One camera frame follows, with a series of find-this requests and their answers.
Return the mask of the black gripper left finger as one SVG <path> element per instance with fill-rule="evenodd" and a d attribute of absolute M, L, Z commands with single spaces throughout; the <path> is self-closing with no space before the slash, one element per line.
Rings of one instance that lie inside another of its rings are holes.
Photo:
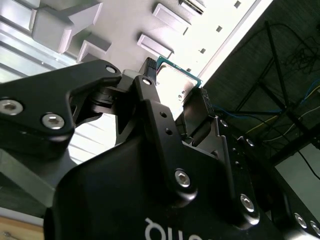
<path fill-rule="evenodd" d="M 52 207 L 59 183 L 77 167 L 67 150 L 76 128 L 103 113 L 117 118 L 115 147 L 133 139 L 153 146 L 170 200 L 183 207 L 196 198 L 197 184 L 183 170 L 185 147 L 154 81 L 125 76 L 104 60 L 0 86 L 0 173 Z"/>

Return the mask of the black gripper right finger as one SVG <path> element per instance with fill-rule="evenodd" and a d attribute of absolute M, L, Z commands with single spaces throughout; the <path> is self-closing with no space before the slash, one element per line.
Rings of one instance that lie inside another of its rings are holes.
<path fill-rule="evenodd" d="M 191 145 L 219 160 L 217 212 L 250 239 L 317 240 L 320 224 L 255 144 L 218 117 L 207 91 L 195 88 L 183 105 Z"/>

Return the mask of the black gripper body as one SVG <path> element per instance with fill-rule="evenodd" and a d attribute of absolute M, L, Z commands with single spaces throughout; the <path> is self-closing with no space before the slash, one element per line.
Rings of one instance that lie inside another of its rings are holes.
<path fill-rule="evenodd" d="M 170 200 L 154 147 L 132 139 L 68 172 L 44 218 L 47 240 L 281 240 L 261 214 L 256 225 L 235 225 L 221 163 L 184 148 L 182 168 L 197 184 L 185 206 Z"/>

